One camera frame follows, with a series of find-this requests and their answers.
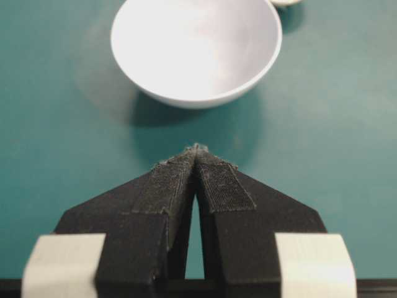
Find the white bowl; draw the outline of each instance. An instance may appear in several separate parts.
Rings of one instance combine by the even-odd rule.
[[[112,28],[123,72],[176,107],[229,102],[273,65],[282,29],[269,0],[127,0]]]

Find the teal surface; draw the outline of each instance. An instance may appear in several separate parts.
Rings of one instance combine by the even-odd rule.
[[[206,111],[124,77],[109,45],[122,2],[0,2],[0,278],[21,277],[64,210],[195,142],[318,209],[359,278],[397,278],[397,1],[282,12],[270,73]],[[203,274],[194,212],[189,278]]]

